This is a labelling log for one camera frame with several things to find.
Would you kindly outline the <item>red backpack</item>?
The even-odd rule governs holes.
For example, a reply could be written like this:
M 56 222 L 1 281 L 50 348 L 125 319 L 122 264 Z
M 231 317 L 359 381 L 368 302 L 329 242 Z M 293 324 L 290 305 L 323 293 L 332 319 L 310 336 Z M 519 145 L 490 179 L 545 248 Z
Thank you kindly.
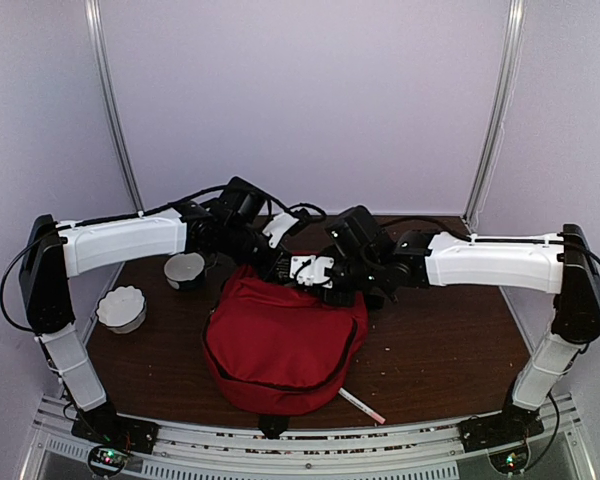
M 258 415 L 268 439 L 289 420 L 331 402 L 343 387 L 369 332 L 362 293 L 351 305 L 331 306 L 318 296 L 262 280 L 239 266 L 202 330 L 209 371 L 234 407 Z

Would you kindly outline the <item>pink capped white marker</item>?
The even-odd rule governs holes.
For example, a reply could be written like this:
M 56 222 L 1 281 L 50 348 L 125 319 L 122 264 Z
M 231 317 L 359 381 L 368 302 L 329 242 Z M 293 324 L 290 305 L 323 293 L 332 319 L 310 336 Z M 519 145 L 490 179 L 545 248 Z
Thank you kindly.
M 355 395 L 353 395 L 352 393 L 350 393 L 346 389 L 340 388 L 339 391 L 338 391 L 338 394 L 343 399 L 345 399 L 347 402 L 349 402 L 351 405 L 353 405 L 358 410 L 360 410 L 361 412 L 363 412 L 365 415 L 367 415 L 368 417 L 370 417 L 371 419 L 373 419 L 376 423 L 378 423 L 380 425 L 384 425 L 385 424 L 386 419 L 382 415 L 380 415 L 373 408 L 371 408 L 369 405 L 367 405 L 366 403 L 364 403 L 362 400 L 360 400 L 359 398 L 357 398 Z

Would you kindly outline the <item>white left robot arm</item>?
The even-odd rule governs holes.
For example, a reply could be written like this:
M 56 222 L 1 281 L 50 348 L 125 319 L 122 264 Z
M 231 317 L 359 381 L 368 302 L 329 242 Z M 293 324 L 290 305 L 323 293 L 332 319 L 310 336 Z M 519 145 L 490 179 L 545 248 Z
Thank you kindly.
M 330 288 L 331 262 L 299 261 L 281 244 L 325 218 L 314 205 L 289 207 L 240 177 L 134 214 L 63 222 L 41 215 L 9 264 L 19 270 L 26 318 L 11 325 L 40 343 L 79 422 L 101 443 L 113 444 L 124 424 L 77 336 L 70 279 L 127 261 L 205 251 L 247 264 L 266 280 Z

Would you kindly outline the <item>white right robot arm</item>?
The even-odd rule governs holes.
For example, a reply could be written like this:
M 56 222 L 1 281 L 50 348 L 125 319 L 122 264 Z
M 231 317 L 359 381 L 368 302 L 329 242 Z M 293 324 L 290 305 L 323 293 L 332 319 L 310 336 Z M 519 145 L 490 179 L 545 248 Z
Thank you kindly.
M 554 316 L 493 419 L 499 440 L 515 440 L 531 424 L 578 353 L 600 337 L 600 258 L 584 232 L 566 224 L 558 233 L 495 237 L 455 232 L 432 220 L 429 230 L 398 239 L 363 206 L 350 208 L 326 229 L 332 246 L 318 257 L 315 280 L 339 293 L 378 289 L 479 285 L 550 294 Z

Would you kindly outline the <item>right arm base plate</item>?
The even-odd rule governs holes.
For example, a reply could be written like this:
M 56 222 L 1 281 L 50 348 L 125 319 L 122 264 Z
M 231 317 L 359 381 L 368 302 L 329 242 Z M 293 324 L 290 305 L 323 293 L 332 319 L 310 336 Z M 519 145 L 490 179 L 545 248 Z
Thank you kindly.
M 522 442 L 544 432 L 538 415 L 504 412 L 466 419 L 457 428 L 466 453 Z

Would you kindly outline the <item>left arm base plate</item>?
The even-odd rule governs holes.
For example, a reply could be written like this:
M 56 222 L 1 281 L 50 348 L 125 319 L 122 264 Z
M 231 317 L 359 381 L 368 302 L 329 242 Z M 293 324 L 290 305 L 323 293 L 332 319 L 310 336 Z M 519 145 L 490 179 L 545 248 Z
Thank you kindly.
M 104 407 L 87 412 L 79 410 L 71 434 L 93 443 L 131 453 L 151 454 L 159 433 L 152 421 L 119 415 Z

